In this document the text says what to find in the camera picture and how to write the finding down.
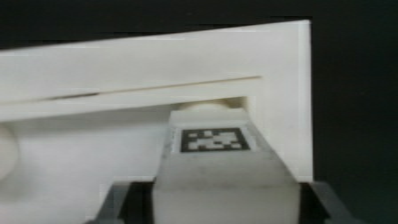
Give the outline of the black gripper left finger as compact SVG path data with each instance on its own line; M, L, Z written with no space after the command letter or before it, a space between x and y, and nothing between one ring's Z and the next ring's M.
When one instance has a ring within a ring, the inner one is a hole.
M86 224L154 224L150 193L150 182L115 183Z

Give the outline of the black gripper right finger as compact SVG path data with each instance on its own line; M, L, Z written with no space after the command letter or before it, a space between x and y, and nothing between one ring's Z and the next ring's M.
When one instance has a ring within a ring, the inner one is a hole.
M355 218L325 182L300 184L298 224L355 224Z

